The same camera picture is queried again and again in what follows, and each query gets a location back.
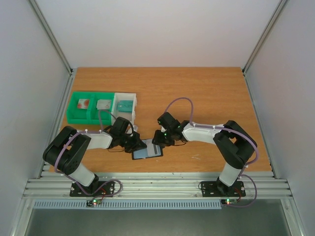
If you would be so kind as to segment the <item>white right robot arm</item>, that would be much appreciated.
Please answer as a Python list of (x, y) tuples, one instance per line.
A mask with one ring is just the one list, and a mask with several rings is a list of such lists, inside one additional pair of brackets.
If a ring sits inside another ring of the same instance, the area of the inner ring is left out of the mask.
[(225, 166), (217, 179), (217, 189), (222, 196), (230, 194), (244, 169), (259, 157), (256, 142), (235, 121), (206, 125), (184, 120), (179, 122), (165, 112), (157, 119), (152, 143), (161, 147), (174, 146), (176, 141), (203, 142), (216, 145), (225, 160)]

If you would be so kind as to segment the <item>black leather card holder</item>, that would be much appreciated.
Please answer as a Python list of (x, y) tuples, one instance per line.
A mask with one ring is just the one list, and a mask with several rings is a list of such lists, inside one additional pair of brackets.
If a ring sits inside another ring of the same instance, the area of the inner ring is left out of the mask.
[(142, 140), (147, 147), (132, 153), (132, 160), (148, 159), (163, 156), (162, 148), (152, 143), (152, 139)]

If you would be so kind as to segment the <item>white blossom pattern card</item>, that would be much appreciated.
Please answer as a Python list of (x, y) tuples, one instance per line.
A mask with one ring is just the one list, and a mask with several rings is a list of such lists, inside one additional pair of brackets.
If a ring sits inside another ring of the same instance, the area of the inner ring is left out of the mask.
[(155, 157), (155, 156), (161, 156), (161, 148), (160, 146), (157, 146), (155, 144), (147, 144), (147, 156), (148, 157)]

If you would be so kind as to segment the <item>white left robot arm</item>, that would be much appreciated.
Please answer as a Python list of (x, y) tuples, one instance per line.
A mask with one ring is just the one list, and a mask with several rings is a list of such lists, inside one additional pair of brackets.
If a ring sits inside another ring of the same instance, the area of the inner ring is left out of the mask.
[(75, 182), (84, 194), (93, 196), (100, 190), (98, 176), (82, 164), (82, 159), (87, 150), (117, 146), (126, 153), (147, 148), (132, 123), (118, 117), (113, 125), (99, 131), (79, 131), (66, 126), (45, 149), (43, 160), (53, 166), (56, 173)]

